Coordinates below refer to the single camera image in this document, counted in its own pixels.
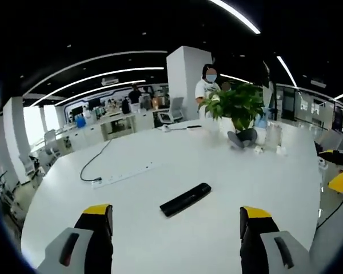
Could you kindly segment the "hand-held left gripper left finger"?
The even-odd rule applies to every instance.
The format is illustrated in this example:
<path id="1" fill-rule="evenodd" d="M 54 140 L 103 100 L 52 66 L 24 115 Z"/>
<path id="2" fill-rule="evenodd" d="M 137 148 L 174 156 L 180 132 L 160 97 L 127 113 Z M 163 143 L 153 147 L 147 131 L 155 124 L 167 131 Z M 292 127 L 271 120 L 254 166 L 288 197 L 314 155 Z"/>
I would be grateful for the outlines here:
<path id="1" fill-rule="evenodd" d="M 93 205 L 45 248 L 38 273 L 111 273 L 113 207 Z"/>

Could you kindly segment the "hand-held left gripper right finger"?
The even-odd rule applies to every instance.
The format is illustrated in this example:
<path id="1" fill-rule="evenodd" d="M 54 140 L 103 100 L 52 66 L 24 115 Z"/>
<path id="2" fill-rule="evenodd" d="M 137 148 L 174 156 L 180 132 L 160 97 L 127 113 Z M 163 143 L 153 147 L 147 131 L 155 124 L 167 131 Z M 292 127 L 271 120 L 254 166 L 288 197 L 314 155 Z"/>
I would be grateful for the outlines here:
<path id="1" fill-rule="evenodd" d="M 240 240 L 242 273 L 312 272 L 309 252 L 262 209 L 240 208 Z"/>

